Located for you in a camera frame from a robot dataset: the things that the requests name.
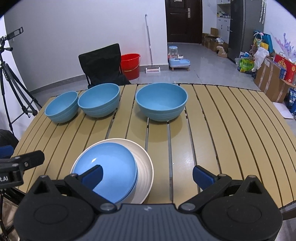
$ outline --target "white wall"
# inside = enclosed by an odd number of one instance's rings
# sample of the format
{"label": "white wall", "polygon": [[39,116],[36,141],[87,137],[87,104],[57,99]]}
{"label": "white wall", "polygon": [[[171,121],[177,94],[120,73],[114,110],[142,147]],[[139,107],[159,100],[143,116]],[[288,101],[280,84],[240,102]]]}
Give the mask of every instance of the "white wall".
{"label": "white wall", "polygon": [[167,64],[164,0],[25,0],[5,14],[7,31],[21,26],[13,56],[28,90],[82,75],[78,55],[114,43],[122,54],[139,53],[150,65]]}
{"label": "white wall", "polygon": [[296,48],[296,19],[284,7],[275,0],[267,0],[264,32],[271,35],[272,45],[275,52],[283,51],[276,42],[279,39],[284,43],[284,33],[286,39],[291,42],[291,46]]}
{"label": "white wall", "polygon": [[[5,24],[4,24],[4,18],[0,18],[0,37],[5,36],[6,31],[5,31]],[[4,47],[9,47],[9,43],[6,41]],[[20,79],[20,81],[23,83],[22,78],[20,76],[19,71],[17,70],[17,67],[15,65],[12,53],[9,51],[4,51],[2,53],[3,60],[9,64],[10,68],[12,71],[16,74],[16,76]],[[10,120],[13,121],[16,117],[18,117],[22,113],[22,109],[14,96],[9,83],[4,79],[4,90],[5,90],[5,99],[7,103],[7,108],[10,116]],[[27,115],[21,116],[15,123],[12,124],[13,126],[13,131],[16,136],[16,138],[20,139],[24,131],[27,129],[31,121],[33,120],[33,116],[31,115],[31,118],[28,118]],[[6,117],[6,112],[4,108],[4,103],[2,99],[2,95],[0,96],[0,129],[4,130],[10,130],[9,125],[8,125],[8,120]]]}
{"label": "white wall", "polygon": [[217,27],[217,0],[202,0],[202,32],[210,33]]}

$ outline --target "packing tape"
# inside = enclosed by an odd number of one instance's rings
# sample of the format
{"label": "packing tape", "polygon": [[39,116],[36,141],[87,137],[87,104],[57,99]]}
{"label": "packing tape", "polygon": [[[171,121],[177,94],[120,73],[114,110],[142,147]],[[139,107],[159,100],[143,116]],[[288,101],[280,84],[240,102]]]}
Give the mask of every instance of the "packing tape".
{"label": "packing tape", "polygon": [[261,78],[260,78],[260,82],[259,82],[259,88],[261,87],[261,84],[262,84],[262,81],[263,81],[263,78],[264,78],[264,75],[265,75],[265,70],[266,70],[266,63],[264,64],[264,68],[263,68],[263,72],[262,72],[262,75],[261,75]]}
{"label": "packing tape", "polygon": [[266,91],[269,88],[269,84],[270,84],[270,81],[271,81],[271,77],[272,77],[272,72],[273,71],[274,71],[274,65],[272,65],[271,68],[270,68],[269,78],[268,78],[267,84],[265,86],[264,94],[266,94]]}
{"label": "packing tape", "polygon": [[283,94],[284,88],[285,88],[285,84],[283,84],[283,86],[282,86],[282,88],[281,88],[281,92],[279,93],[279,96],[278,96],[278,98],[277,98],[276,102],[278,102],[278,101],[279,101],[279,98],[280,98],[280,97],[281,97],[281,95]]}

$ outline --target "transparent container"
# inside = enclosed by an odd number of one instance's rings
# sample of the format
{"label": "transparent container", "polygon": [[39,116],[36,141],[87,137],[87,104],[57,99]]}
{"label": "transparent container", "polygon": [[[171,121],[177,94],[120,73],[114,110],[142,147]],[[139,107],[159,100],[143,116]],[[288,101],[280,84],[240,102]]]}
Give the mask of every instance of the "transparent container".
{"label": "transparent container", "polygon": [[178,47],[177,46],[170,46],[168,47],[170,50],[169,56],[171,60],[178,60]]}

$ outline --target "refrigerator door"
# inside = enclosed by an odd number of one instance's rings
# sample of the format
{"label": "refrigerator door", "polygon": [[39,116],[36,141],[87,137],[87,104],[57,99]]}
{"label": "refrigerator door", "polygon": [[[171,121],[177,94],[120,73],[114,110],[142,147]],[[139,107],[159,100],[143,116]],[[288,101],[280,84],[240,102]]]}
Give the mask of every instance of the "refrigerator door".
{"label": "refrigerator door", "polygon": [[254,31],[263,32],[263,17],[260,22],[262,0],[246,1],[246,27],[243,38],[243,52],[249,52],[254,41]]}
{"label": "refrigerator door", "polygon": [[242,50],[245,25],[245,0],[231,0],[228,58],[234,61]]}

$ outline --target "red bucket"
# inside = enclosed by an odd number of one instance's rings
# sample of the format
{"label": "red bucket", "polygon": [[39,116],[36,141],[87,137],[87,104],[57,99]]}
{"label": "red bucket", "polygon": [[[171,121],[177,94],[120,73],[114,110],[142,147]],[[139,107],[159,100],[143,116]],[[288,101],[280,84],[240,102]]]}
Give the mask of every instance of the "red bucket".
{"label": "red bucket", "polygon": [[141,56],[137,53],[129,53],[121,56],[121,69],[128,80],[136,79],[140,76]]}

